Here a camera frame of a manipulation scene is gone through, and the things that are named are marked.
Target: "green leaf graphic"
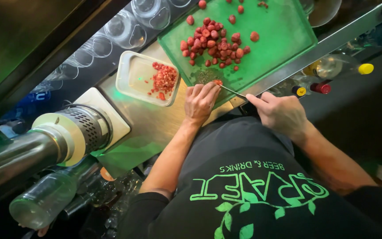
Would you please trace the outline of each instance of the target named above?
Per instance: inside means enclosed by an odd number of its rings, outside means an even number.
[[[284,198],[284,200],[292,206],[300,206],[301,202],[297,198]]]
[[[216,228],[215,230],[215,239],[223,239],[222,226]]]
[[[243,226],[240,229],[240,239],[250,239],[253,236],[253,224]]]
[[[228,231],[231,231],[232,216],[229,213],[225,213],[225,226]]]
[[[284,208],[278,208],[276,211],[275,211],[275,219],[278,219],[280,217],[283,217],[285,216],[285,210]]]
[[[219,212],[226,212],[226,211],[229,211],[231,208],[232,208],[232,204],[228,202],[224,202],[215,209],[218,210]]]
[[[315,209],[316,209],[315,203],[313,203],[312,201],[309,201],[308,205],[309,205],[309,211],[312,213],[312,215],[315,215]]]
[[[245,202],[244,204],[240,206],[240,213],[248,211],[249,209],[250,209],[250,203]]]
[[[254,193],[243,192],[243,197],[249,202],[258,202],[257,196]]]

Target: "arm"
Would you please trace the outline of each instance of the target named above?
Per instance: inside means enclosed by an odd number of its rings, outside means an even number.
[[[250,94],[246,97],[257,107],[263,125],[288,136],[300,147],[332,190],[346,195],[362,186],[376,186],[355,161],[308,121],[297,97],[275,97],[269,92],[264,92],[260,99]]]
[[[171,199],[191,143],[199,128],[209,118],[219,92],[220,86],[213,82],[187,88],[185,119],[143,182],[140,193],[156,192]]]

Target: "green cutting board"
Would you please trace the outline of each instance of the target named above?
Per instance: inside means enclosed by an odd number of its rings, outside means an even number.
[[[257,6],[257,0],[244,0],[241,3],[244,13],[238,14],[238,0],[232,0],[232,3],[225,0],[209,1],[205,10],[196,6],[184,14],[161,33],[158,41],[188,86],[222,79],[224,86],[242,92],[317,44],[316,36],[298,0],[266,2],[268,9]],[[231,14],[236,16],[235,24],[228,21]],[[194,25],[188,25],[185,21],[188,15],[194,17]],[[189,57],[182,56],[180,42],[193,36],[195,28],[203,25],[205,17],[224,25],[228,42],[231,42],[233,33],[239,32],[242,41],[240,48],[250,46],[251,52],[241,59],[238,71],[233,70],[236,65],[234,62],[224,69],[220,69],[219,64],[206,67],[204,62],[212,59],[207,50],[203,56],[195,59],[195,66],[188,63]],[[252,31],[259,33],[259,41],[250,40]],[[234,94],[221,91],[215,108],[233,97]]]

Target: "white plastic container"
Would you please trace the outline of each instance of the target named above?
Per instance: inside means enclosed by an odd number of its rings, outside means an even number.
[[[153,68],[153,62],[171,66],[177,72],[175,85],[173,86],[171,92],[172,95],[170,95],[170,92],[165,94],[166,100],[157,99],[157,92],[154,92],[151,95],[148,94],[148,92],[151,92],[151,89],[153,89],[152,77],[157,73],[157,70]],[[116,77],[116,89],[122,94],[151,104],[158,106],[170,106],[173,103],[178,91],[177,86],[179,78],[178,68],[174,65],[136,52],[125,51],[120,56],[119,68]]]

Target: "knife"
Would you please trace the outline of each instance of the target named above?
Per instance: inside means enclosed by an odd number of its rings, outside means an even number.
[[[226,89],[227,91],[230,91],[230,92],[236,94],[238,97],[240,97],[240,98],[243,99],[243,100],[247,100],[247,98],[246,98],[244,95],[242,95],[242,94],[240,94],[240,93],[238,93],[238,92],[235,92],[235,91],[233,91],[233,90],[231,90],[231,89],[229,89],[229,88],[226,88],[226,87],[223,86],[223,85],[220,85],[220,87],[223,87],[223,88]]]

